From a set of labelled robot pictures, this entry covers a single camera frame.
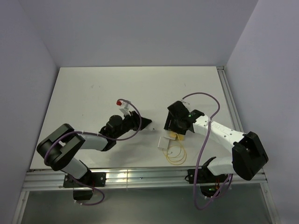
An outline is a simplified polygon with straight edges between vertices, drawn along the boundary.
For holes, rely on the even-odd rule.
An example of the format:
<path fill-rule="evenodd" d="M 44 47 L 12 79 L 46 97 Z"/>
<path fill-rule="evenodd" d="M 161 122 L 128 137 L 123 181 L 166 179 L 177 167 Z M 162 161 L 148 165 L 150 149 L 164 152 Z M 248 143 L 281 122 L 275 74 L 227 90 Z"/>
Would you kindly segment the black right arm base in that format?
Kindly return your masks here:
<path fill-rule="evenodd" d="M 196 183 L 198 184 L 221 183 L 224 182 L 227 179 L 227 177 L 228 175 L 224 175 L 224 174 L 215 176 L 208 169 L 199 168 L 197 172 Z M 189 184 L 193 184 L 194 178 L 195 178 L 195 169 L 188 169 L 185 180 L 189 182 Z"/>

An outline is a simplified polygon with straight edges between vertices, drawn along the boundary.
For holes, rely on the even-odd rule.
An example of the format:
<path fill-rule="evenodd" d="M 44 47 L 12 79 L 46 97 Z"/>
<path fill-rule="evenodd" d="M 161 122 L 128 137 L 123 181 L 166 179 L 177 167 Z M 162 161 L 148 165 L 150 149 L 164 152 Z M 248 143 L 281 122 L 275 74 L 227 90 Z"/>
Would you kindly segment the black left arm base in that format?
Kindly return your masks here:
<path fill-rule="evenodd" d="M 75 179 L 70 174 L 64 177 L 64 188 L 79 187 L 104 187 L 106 182 L 105 172 L 87 172 L 80 179 Z"/>

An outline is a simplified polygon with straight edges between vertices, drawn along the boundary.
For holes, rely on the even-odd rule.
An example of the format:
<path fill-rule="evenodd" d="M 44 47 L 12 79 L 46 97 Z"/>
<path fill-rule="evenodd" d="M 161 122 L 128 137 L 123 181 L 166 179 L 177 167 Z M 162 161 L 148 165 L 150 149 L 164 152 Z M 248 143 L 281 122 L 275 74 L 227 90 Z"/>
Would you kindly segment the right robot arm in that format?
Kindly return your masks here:
<path fill-rule="evenodd" d="M 212 182 L 218 176 L 228 174 L 236 174 L 250 181 L 268 162 L 268 155 L 256 133 L 230 129 L 198 110 L 190 112 L 181 101 L 176 101 L 167 109 L 165 130 L 181 135 L 187 131 L 205 135 L 230 153 L 228 157 L 214 156 L 206 161 L 197 173 L 201 182 Z"/>

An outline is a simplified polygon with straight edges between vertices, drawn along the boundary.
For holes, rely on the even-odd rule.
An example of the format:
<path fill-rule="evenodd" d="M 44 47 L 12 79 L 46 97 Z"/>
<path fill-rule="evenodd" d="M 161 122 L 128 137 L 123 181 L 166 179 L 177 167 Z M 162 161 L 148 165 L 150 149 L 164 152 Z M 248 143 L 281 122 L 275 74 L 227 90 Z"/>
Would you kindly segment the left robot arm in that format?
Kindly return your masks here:
<path fill-rule="evenodd" d="M 80 149 L 106 152 L 127 132 L 141 131 L 151 123 L 152 120 L 132 111 L 124 117 L 111 116 L 98 133 L 75 131 L 71 125 L 63 124 L 42 140 L 36 150 L 43 157 L 46 166 L 54 171 L 63 171 L 68 179 L 74 178 L 79 186 L 86 186 L 93 178 L 88 166 L 75 158 Z"/>

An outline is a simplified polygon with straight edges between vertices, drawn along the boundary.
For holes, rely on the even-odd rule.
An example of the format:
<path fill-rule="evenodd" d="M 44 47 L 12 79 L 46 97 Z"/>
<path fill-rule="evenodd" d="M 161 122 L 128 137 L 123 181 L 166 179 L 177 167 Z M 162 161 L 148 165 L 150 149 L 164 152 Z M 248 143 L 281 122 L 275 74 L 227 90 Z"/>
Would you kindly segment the aluminium front rail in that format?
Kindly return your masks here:
<path fill-rule="evenodd" d="M 106 173 L 102 189 L 133 189 L 190 186 L 185 180 L 187 170 L 192 167 L 156 167 L 92 169 L 94 173 Z M 63 187 L 66 175 L 61 171 L 34 170 L 27 172 L 22 191 L 67 190 Z"/>

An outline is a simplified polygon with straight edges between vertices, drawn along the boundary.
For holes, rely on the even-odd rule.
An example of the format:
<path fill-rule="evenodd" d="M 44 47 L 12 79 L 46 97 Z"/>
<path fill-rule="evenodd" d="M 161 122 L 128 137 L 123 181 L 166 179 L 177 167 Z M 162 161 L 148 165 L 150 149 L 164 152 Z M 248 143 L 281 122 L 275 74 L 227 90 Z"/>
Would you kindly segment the aluminium rail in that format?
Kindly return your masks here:
<path fill-rule="evenodd" d="M 234 98 L 231 92 L 231 89 L 229 87 L 228 84 L 228 80 L 226 77 L 226 73 L 225 73 L 225 67 L 224 66 L 217 66 L 216 67 L 219 78 L 220 78 L 220 82 L 224 91 L 224 95 L 225 95 L 225 99 L 228 105 L 228 110 L 229 110 L 229 114 L 233 123 L 233 127 L 235 128 L 235 130 L 240 131 L 240 132 L 244 132 L 244 129 L 242 127 L 242 123 L 234 102 Z"/>
<path fill-rule="evenodd" d="M 92 169 L 94 173 L 106 173 L 102 189 L 133 189 L 190 186 L 185 180 L 187 170 L 192 167 L 156 167 Z M 34 170 L 27 172 L 22 191 L 67 190 L 63 187 L 66 175 L 61 171 Z"/>

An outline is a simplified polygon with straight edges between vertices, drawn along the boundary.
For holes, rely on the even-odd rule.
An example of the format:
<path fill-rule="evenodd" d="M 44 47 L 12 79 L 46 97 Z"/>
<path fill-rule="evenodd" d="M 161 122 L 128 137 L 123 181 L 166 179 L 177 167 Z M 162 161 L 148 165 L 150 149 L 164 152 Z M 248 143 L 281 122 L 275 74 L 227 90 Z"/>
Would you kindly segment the aluminium right rail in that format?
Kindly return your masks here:
<path fill-rule="evenodd" d="M 224 66 L 217 66 L 216 67 L 219 78 L 220 78 L 220 82 L 224 91 L 224 95 L 225 95 L 225 99 L 228 105 L 228 110 L 229 110 L 229 114 L 233 123 L 233 127 L 235 128 L 235 130 L 240 131 L 240 132 L 244 132 L 244 129 L 242 127 L 242 123 L 234 102 L 234 98 L 231 92 L 231 89 L 229 87 L 228 84 L 228 80 L 226 77 L 226 73 L 225 73 L 225 67 Z"/>

